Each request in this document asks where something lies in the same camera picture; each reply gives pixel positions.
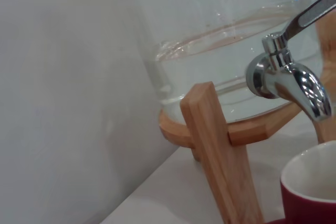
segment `tap handle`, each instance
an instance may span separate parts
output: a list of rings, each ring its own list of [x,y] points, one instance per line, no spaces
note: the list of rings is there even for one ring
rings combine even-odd
[[[336,0],[317,0],[303,12],[293,18],[288,25],[278,33],[267,35],[262,39],[265,52],[274,55],[287,47],[287,42],[296,34],[315,23],[324,15],[335,9]]]

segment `red mug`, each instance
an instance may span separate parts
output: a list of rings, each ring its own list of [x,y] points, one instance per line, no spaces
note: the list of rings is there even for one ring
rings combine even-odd
[[[336,223],[336,141],[293,158],[281,174],[283,224]]]

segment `glass beverage dispenser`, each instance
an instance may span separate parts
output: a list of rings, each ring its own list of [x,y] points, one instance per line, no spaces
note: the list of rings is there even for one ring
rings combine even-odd
[[[280,31],[311,0],[124,0],[132,29],[164,112],[184,122],[179,103],[195,83],[212,81],[228,122],[286,104],[255,96],[248,64],[264,52],[263,36]],[[289,42],[295,59],[318,77],[322,56],[315,26]]]

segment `white wall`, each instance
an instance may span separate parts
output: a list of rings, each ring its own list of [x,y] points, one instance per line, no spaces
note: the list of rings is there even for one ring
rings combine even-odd
[[[117,0],[0,0],[0,223],[98,223],[175,149]]]

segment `chrome tap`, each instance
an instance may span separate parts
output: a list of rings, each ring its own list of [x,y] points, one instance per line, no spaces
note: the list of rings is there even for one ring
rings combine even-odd
[[[329,96],[319,78],[293,60],[288,40],[336,7],[336,0],[317,0],[278,33],[262,39],[265,53],[247,67],[246,83],[260,97],[283,98],[299,105],[316,122],[332,115]]]

